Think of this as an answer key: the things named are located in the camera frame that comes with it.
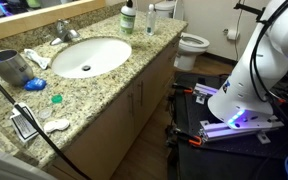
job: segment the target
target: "toilet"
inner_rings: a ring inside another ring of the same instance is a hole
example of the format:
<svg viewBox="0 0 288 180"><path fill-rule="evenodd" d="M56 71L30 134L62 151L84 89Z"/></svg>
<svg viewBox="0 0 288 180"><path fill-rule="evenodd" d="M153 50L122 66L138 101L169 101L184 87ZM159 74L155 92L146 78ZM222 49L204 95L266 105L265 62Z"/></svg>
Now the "toilet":
<svg viewBox="0 0 288 180"><path fill-rule="evenodd" d="M161 17L184 20L184 5L182 0L162 1L155 4L157 15ZM191 71L196 56L206 52L210 42L202 37L182 33L174 66L184 71Z"/></svg>

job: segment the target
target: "sink drain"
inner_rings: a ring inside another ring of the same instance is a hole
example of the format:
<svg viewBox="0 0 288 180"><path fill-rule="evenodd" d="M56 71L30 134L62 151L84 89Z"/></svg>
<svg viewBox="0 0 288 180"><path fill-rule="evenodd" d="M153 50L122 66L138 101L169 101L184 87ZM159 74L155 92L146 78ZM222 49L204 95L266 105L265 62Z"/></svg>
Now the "sink drain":
<svg viewBox="0 0 288 180"><path fill-rule="evenodd" d="M90 69L91 69L91 66L88 66L88 65L82 67L83 71L89 71Z"/></svg>

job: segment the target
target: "bathroom sink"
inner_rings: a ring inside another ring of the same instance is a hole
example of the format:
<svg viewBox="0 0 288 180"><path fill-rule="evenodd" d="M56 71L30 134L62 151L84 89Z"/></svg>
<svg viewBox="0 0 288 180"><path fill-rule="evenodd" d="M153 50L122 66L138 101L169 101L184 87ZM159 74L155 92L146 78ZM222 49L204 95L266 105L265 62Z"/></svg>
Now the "bathroom sink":
<svg viewBox="0 0 288 180"><path fill-rule="evenodd" d="M58 54L52 63L52 70L65 78L98 76L122 65L131 52L131 46L124 41L94 38L73 45Z"/></svg>

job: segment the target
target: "wooden cabinet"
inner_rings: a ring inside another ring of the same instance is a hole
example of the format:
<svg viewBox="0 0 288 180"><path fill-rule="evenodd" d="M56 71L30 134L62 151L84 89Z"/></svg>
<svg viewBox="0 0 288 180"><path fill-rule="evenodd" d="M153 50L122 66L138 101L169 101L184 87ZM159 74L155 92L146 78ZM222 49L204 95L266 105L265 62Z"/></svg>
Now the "wooden cabinet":
<svg viewBox="0 0 288 180"><path fill-rule="evenodd" d="M65 152L94 180L109 179L169 87L179 38L175 38L137 79ZM83 179L61 158L48 171Z"/></svg>

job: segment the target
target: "wooden floor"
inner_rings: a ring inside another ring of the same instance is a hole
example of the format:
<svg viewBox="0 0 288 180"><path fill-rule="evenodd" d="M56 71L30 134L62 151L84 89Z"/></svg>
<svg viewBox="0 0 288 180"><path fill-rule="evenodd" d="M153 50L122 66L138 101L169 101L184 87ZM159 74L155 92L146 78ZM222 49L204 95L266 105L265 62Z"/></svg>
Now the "wooden floor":
<svg viewBox="0 0 288 180"><path fill-rule="evenodd" d="M224 64L204 56L198 56L192 72L208 75L230 73L232 65ZM164 133L170 124L170 115L165 110L166 100L162 99L135 140L124 160L112 176L112 180L153 180L167 179L167 156Z"/></svg>

